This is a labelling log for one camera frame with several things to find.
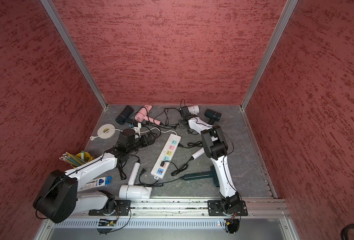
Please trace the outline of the pink hair dryer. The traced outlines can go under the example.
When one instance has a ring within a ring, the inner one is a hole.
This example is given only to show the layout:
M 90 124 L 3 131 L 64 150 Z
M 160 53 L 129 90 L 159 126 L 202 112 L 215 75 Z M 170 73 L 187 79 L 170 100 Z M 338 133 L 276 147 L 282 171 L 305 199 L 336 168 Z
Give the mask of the pink hair dryer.
M 161 122 L 159 120 L 153 119 L 149 116 L 149 113 L 152 108 L 153 108 L 153 106 L 151 106 L 151 105 L 144 105 L 135 115 L 135 120 L 138 123 L 142 123 L 143 121 L 148 121 L 152 124 L 156 124 L 156 125 L 160 126 Z

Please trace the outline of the dark green hair dryer back right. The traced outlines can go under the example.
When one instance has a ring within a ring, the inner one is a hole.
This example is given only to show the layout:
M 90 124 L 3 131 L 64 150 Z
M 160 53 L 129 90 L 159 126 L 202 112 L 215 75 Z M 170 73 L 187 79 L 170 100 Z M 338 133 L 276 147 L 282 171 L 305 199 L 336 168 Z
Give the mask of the dark green hair dryer back right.
M 214 110 L 207 109 L 205 111 L 205 117 L 209 119 L 208 124 L 213 125 L 215 122 L 219 122 L 222 114 Z

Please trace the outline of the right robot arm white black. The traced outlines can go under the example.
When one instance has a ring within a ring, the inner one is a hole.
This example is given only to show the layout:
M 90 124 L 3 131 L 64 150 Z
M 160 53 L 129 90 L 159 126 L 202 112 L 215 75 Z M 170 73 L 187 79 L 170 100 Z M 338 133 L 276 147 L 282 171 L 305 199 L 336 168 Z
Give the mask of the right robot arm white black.
M 201 135 L 206 156 L 212 161 L 220 185 L 221 210 L 226 215 L 233 215 L 241 204 L 228 166 L 228 144 L 223 130 L 218 125 L 210 125 L 195 114 L 192 107 L 179 108 L 182 123 L 187 128 Z

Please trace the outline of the white power strip coloured sockets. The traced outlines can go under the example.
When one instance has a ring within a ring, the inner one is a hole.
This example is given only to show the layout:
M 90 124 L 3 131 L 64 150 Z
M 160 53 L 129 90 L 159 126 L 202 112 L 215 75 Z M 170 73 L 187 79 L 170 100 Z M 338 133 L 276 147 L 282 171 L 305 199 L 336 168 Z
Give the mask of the white power strip coloured sockets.
M 180 141 L 181 136 L 170 134 L 151 171 L 151 175 L 154 176 L 155 180 L 163 179 L 166 175 L 166 171 L 170 165 L 170 162 L 172 161 L 175 152 L 177 151 Z

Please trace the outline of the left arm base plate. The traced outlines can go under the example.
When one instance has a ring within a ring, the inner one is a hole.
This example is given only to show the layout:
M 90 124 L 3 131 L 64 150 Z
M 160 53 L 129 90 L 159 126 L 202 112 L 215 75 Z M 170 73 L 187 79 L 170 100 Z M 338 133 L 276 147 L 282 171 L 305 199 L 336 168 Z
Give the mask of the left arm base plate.
M 90 210 L 88 215 L 89 216 L 103 216 L 103 217 L 128 216 L 129 209 L 131 207 L 131 203 L 132 203 L 132 201 L 130 201 L 130 200 L 110 201 L 101 210 Z

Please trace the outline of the dark green hair dryer front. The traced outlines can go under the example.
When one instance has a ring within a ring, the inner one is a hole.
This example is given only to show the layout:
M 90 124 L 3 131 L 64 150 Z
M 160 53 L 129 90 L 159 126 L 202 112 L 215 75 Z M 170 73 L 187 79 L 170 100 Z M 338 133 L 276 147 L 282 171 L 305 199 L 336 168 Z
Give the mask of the dark green hair dryer front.
M 209 171 L 199 172 L 199 173 L 192 173 L 186 174 L 179 178 L 180 180 L 184 181 L 193 181 L 193 180 L 200 180 L 200 179 L 212 179 L 214 186 L 219 188 L 220 183 L 217 177 L 216 169 L 214 166 L 210 167 Z

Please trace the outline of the dark green hair dryer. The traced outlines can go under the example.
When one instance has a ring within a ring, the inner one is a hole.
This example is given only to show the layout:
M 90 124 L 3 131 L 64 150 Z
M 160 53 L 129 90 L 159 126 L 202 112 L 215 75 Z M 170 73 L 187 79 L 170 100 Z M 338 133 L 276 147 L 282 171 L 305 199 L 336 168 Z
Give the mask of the dark green hair dryer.
M 209 171 L 199 172 L 199 173 L 192 173 L 186 174 L 179 178 L 180 180 L 184 181 L 193 181 L 193 180 L 200 180 L 200 179 L 212 179 L 214 186 L 219 188 L 220 183 L 217 177 L 216 169 L 214 166 L 210 167 Z
M 205 117 L 209 119 L 208 124 L 213 125 L 215 122 L 219 122 L 222 114 L 214 110 L 207 109 L 205 111 Z

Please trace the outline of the black hair dryer back left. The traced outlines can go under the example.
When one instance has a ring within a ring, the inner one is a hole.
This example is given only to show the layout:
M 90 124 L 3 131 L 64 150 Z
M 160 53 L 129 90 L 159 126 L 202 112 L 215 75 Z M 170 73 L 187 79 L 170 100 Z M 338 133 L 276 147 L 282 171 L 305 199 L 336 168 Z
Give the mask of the black hair dryer back left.
M 124 125 L 125 123 L 131 124 L 133 122 L 133 119 L 131 118 L 133 113 L 134 109 L 131 106 L 126 105 L 122 112 L 116 117 L 115 121 L 119 125 Z

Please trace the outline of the yellow pencil cup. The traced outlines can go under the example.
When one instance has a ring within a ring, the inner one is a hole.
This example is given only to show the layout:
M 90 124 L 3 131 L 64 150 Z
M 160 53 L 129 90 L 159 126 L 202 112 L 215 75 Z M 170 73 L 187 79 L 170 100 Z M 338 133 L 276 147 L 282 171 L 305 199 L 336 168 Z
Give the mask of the yellow pencil cup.
M 66 152 L 63 154 L 59 160 L 70 164 L 73 168 L 80 167 L 86 163 L 93 161 L 95 158 L 91 156 L 88 152 L 81 151 L 77 155 L 70 154 Z

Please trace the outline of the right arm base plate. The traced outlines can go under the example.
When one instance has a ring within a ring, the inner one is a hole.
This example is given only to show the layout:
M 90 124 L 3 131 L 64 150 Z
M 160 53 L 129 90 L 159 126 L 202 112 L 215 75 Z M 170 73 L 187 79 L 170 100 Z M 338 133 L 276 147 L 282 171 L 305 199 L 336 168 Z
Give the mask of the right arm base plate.
M 248 210 L 245 201 L 241 201 L 241 205 L 237 208 L 235 213 L 226 214 L 221 208 L 220 200 L 209 200 L 207 201 L 209 216 L 221 216 L 221 217 L 232 217 L 233 215 L 246 217 L 248 216 Z

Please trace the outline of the white blue box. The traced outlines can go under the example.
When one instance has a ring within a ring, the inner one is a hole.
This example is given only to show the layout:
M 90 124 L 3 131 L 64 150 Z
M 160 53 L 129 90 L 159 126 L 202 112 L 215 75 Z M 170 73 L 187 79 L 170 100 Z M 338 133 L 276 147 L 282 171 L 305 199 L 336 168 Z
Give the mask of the white blue box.
M 103 177 L 103 178 L 97 178 L 89 181 L 86 183 L 82 188 L 80 188 L 79 191 L 85 191 L 85 190 L 90 190 L 90 189 L 95 189 L 103 186 L 108 186 L 112 181 L 112 177 Z

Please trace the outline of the large white hair dryer front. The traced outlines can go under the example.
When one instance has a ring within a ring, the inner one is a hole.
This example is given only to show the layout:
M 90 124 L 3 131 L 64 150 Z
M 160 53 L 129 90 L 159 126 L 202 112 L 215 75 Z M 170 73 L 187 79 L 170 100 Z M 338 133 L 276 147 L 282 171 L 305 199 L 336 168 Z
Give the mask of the large white hair dryer front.
M 135 185 L 141 164 L 135 163 L 132 169 L 129 181 L 126 185 L 122 185 L 119 191 L 119 198 L 124 200 L 149 200 L 152 188 Z

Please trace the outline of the white tape roll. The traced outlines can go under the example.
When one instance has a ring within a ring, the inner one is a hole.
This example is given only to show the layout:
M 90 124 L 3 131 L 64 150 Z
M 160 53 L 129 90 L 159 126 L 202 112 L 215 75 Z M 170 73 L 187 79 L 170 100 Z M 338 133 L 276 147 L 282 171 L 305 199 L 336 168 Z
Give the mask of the white tape roll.
M 112 124 L 105 124 L 101 126 L 97 131 L 97 137 L 101 139 L 109 139 L 116 132 L 116 127 Z

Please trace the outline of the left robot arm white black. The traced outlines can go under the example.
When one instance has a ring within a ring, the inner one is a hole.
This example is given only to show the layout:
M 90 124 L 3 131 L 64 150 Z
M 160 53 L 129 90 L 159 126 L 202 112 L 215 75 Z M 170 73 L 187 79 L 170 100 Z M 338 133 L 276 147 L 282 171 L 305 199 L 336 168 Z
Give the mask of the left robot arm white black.
M 54 223 L 89 211 L 98 211 L 106 216 L 115 214 L 118 210 L 113 194 L 105 190 L 84 193 L 81 189 L 101 174 L 122 167 L 134 152 L 154 144 L 155 140 L 150 132 L 141 136 L 133 129 L 125 129 L 120 132 L 117 144 L 100 157 L 65 172 L 51 172 L 33 202 L 35 212 L 41 213 L 42 219 L 50 219 Z

